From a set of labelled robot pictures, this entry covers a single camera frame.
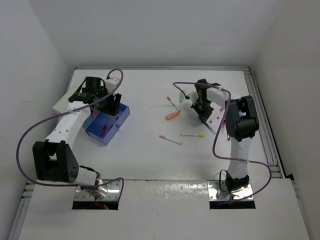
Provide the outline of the pink drawer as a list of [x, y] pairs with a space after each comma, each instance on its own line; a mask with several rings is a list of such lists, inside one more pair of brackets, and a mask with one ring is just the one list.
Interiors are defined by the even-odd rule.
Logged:
[[97, 110], [97, 109], [95, 109], [95, 110], [91, 113], [91, 115], [92, 115], [93, 118], [96, 118], [99, 113], [100, 113], [100, 111]]

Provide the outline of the red gel pen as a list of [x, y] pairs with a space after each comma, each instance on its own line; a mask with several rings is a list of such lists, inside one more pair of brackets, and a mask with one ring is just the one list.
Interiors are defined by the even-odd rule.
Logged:
[[101, 137], [103, 137], [107, 133], [107, 131], [109, 129], [109, 122], [110, 122], [110, 119], [108, 119], [107, 122], [104, 124], [102, 131], [100, 133]]

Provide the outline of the purple-blue drawer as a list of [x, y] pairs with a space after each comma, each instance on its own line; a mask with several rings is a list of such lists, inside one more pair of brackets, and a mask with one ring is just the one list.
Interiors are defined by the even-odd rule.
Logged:
[[[105, 146], [108, 145], [108, 143], [111, 141], [111, 139], [114, 137], [114, 135], [117, 133], [117, 131], [120, 129], [120, 127], [123, 125], [123, 123], [126, 121], [128, 116], [130, 115], [130, 109], [127, 105], [124, 105], [120, 103], [119, 105], [119, 113], [117, 115], [109, 115], [103, 112], [100, 112], [92, 121], [92, 123], [89, 125], [87, 129], [85, 129], [85, 132], [93, 139], [101, 142]], [[118, 128], [115, 127], [115, 121], [116, 117], [118, 118]], [[109, 127], [107, 130], [107, 133], [104, 136], [100, 136], [102, 129], [107, 122], [109, 121]]]

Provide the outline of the blue striped pen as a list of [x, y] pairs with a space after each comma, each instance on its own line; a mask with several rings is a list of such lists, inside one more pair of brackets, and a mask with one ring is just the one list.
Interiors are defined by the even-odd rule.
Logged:
[[216, 131], [210, 125], [208, 125], [206, 122], [204, 123], [204, 125], [210, 130], [211, 133], [216, 135]]

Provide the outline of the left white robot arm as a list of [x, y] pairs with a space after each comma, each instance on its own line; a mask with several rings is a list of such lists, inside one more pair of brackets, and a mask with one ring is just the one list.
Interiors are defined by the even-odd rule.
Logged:
[[97, 188], [102, 184], [100, 174], [90, 167], [79, 165], [73, 145], [85, 121], [97, 110], [115, 116], [119, 113], [121, 95], [115, 90], [115, 77], [87, 76], [67, 97], [66, 112], [54, 130], [32, 147], [38, 180]]

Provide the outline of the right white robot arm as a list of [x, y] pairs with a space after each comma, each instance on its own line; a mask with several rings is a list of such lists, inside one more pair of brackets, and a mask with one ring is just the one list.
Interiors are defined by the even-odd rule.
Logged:
[[[206, 79], [196, 82], [196, 91], [189, 95], [192, 101], [191, 108], [198, 114], [200, 121], [204, 124], [211, 116], [213, 108], [211, 103], [219, 105], [223, 109], [227, 106], [229, 94], [215, 87], [209, 87]], [[231, 140], [232, 160], [226, 171], [226, 191], [232, 191], [246, 187], [249, 184], [248, 163], [249, 148], [252, 138], [259, 129], [259, 120], [252, 96], [231, 97], [225, 116], [225, 128]]]

